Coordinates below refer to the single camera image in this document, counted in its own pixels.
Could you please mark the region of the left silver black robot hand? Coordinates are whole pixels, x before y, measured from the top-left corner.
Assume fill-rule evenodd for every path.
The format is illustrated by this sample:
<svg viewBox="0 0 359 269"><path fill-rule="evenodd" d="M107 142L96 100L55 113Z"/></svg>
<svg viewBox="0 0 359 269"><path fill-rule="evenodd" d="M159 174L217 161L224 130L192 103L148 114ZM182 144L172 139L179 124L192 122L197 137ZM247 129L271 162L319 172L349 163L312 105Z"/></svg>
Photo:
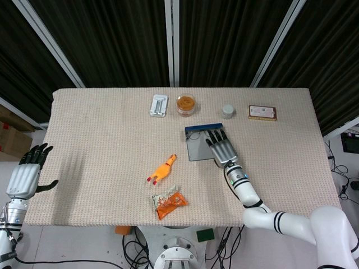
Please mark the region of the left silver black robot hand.
<svg viewBox="0 0 359 269"><path fill-rule="evenodd" d="M36 193L49 191L58 184L59 180L56 179L48 185L39 185L40 174L52 149L53 146L44 143L24 154L10 177L6 190L10 199L29 200Z"/></svg>

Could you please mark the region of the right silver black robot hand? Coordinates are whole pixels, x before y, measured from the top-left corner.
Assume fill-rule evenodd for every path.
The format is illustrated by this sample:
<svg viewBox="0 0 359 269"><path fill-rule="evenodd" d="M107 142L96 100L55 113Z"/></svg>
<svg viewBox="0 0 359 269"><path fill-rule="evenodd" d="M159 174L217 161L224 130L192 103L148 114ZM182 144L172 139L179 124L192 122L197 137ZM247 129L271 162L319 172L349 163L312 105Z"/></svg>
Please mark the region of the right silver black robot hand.
<svg viewBox="0 0 359 269"><path fill-rule="evenodd" d="M238 155L223 129L207 131L209 138L206 143L214 156L214 161L219 168L224 168L230 161L236 163Z"/></svg>

